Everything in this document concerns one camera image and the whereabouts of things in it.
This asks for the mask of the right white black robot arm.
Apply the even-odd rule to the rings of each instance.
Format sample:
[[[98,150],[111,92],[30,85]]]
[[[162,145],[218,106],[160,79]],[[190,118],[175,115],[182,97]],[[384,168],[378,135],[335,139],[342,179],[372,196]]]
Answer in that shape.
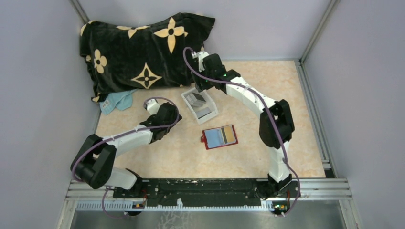
[[[260,139],[270,150],[269,191],[275,197],[282,196],[292,181],[287,149],[295,126],[289,103],[260,93],[240,73],[227,70],[216,53],[191,52],[191,56],[198,64],[197,70],[191,67],[190,71],[199,92],[214,87],[242,102],[259,118]]]

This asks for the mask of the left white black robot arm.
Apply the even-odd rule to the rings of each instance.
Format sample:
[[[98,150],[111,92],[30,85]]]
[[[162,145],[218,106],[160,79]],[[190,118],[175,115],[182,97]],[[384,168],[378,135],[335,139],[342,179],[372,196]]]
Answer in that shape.
[[[131,169],[116,168],[115,159],[132,149],[161,140],[182,119],[177,106],[170,102],[145,107],[150,116],[134,129],[110,137],[89,135],[70,166],[73,179],[93,189],[117,187],[133,198],[140,196],[143,191],[141,176]]]

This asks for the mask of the white plastic card box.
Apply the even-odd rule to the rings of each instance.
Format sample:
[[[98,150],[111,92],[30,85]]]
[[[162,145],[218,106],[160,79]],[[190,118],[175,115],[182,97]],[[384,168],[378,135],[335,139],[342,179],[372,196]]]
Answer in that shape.
[[[187,102],[187,100],[186,100],[186,98],[185,98],[185,97],[186,97],[188,94],[190,94],[190,93],[198,93],[198,94],[201,94],[201,95],[204,97],[204,99],[206,100],[206,104],[203,105],[202,107],[193,107],[193,106],[191,106],[191,105]],[[181,97],[182,97],[182,99],[184,100],[184,102],[186,103],[187,107],[190,109],[190,111],[191,111],[193,117],[196,119],[196,121],[197,121],[197,123],[198,123],[199,125],[208,122],[209,120],[215,118],[215,117],[218,116],[218,114],[219,114],[219,111],[218,111],[218,108],[217,108],[217,106],[216,106],[216,103],[215,103],[214,100],[210,97],[210,95],[207,93],[206,90],[204,90],[204,91],[202,91],[202,92],[198,92],[197,89],[192,88],[192,89],[190,89],[190,90],[188,90],[188,91],[185,91],[185,92],[181,93]],[[204,117],[202,117],[202,118],[200,118],[200,119],[198,119],[195,112],[198,111],[198,110],[200,110],[200,109],[203,109],[203,108],[205,108],[205,107],[209,107],[210,110],[211,110],[211,113],[208,114],[208,115],[206,115],[206,116],[204,116]]]

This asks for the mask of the gold black credit card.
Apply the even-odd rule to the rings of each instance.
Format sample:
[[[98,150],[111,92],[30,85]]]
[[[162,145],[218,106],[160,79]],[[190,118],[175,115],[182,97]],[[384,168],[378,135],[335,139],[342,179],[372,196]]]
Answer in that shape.
[[[220,130],[221,130],[221,136],[222,136],[224,145],[229,145],[229,144],[233,144],[236,142],[233,125],[227,125],[227,126],[221,127]]]

